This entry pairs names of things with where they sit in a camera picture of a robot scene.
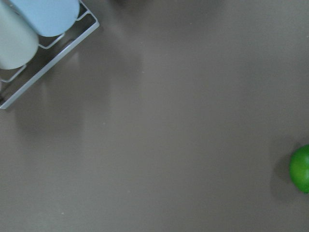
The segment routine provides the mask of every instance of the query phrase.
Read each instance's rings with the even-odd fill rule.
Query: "mug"
[[[38,46],[38,35],[0,0],[0,69],[16,69],[28,63]]]
[[[10,0],[35,32],[52,37],[67,31],[76,21],[78,0]]]

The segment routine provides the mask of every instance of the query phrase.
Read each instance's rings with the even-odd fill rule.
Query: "gray table surface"
[[[308,231],[309,1],[84,2],[102,27],[0,111],[0,231]]]

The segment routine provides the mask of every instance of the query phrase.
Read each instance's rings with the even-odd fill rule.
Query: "white dish rack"
[[[57,37],[40,37],[37,54],[23,67],[16,70],[0,70],[0,109],[7,109],[31,85],[98,27],[98,19],[80,0],[79,16],[68,31]]]

